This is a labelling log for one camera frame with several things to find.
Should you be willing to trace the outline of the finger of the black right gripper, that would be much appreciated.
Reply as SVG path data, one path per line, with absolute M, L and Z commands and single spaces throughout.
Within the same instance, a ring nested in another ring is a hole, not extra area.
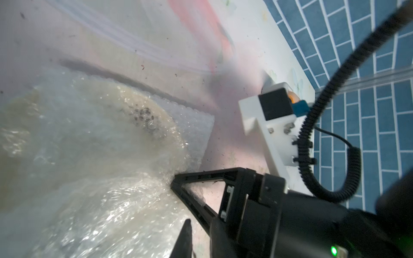
M 191 194 L 189 190 L 184 188 L 184 185 L 223 181 L 230 186 L 235 186 L 239 171 L 240 168 L 230 168 L 208 172 L 181 173 L 174 175 L 171 182 L 171 190 L 188 208 L 207 234 L 209 234 L 212 220 L 218 217 L 218 213 L 215 212 L 209 205 L 201 204 L 197 201 L 194 195 Z

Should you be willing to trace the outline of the clear bubble wrap sheet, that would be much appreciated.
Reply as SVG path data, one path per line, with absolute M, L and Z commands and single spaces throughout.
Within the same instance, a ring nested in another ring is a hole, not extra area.
M 215 118 L 68 69 L 1 99 L 1 257 L 167 258 Z

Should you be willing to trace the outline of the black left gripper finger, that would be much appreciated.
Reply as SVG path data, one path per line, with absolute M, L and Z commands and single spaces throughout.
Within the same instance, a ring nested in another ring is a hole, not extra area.
M 193 237 L 191 220 L 186 219 L 176 240 L 170 258 L 192 258 Z

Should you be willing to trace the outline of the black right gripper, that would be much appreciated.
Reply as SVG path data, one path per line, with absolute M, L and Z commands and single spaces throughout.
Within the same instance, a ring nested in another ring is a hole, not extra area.
M 375 213 L 298 192 L 285 181 L 237 171 L 224 195 L 226 216 L 210 227 L 213 258 L 410 258 L 413 174 L 376 200 Z

